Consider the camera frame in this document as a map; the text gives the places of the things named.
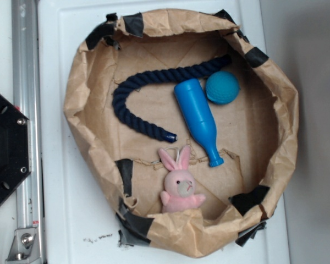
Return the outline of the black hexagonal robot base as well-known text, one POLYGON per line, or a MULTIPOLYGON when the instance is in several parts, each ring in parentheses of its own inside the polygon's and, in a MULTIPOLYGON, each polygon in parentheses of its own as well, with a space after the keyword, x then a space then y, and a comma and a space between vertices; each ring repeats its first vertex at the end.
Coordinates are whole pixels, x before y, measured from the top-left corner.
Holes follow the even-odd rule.
POLYGON ((29 174, 29 119, 0 94, 0 206, 29 174))

